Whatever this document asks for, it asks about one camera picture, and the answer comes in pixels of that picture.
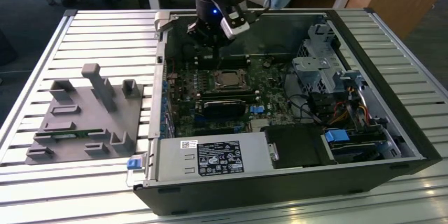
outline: power supply label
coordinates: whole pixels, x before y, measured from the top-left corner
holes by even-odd
[[[198,144],[199,175],[243,173],[240,142]]]

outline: black plastic part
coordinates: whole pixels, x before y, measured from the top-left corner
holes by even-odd
[[[210,24],[219,25],[223,15],[220,12],[214,13],[218,9],[215,3],[211,0],[195,0],[198,18]]]
[[[212,130],[198,130],[194,133],[194,136],[212,136],[212,135],[226,135],[234,134],[235,128],[224,128],[224,129],[212,129]]]
[[[346,57],[343,56],[342,51],[340,51],[342,42],[339,41],[338,37],[335,37],[334,41],[331,42],[331,47],[332,47],[332,49],[334,49],[334,51],[338,55],[339,60],[342,61],[342,64],[343,64],[346,70],[351,70],[352,68],[351,68],[351,66],[350,66],[350,64],[346,60]]]
[[[75,16],[78,14],[78,10],[75,9],[70,9],[70,10],[66,10],[64,12],[64,17],[71,17],[71,16]]]
[[[327,154],[322,133],[320,127],[315,124],[266,127],[266,139],[270,144],[275,144],[279,154],[279,160],[272,162],[274,168],[335,164]]]
[[[367,13],[376,13],[376,11],[374,10],[374,8],[371,8],[371,7],[364,7],[364,11]]]
[[[222,101],[204,103],[204,116],[208,119],[239,118],[246,113],[244,101]]]

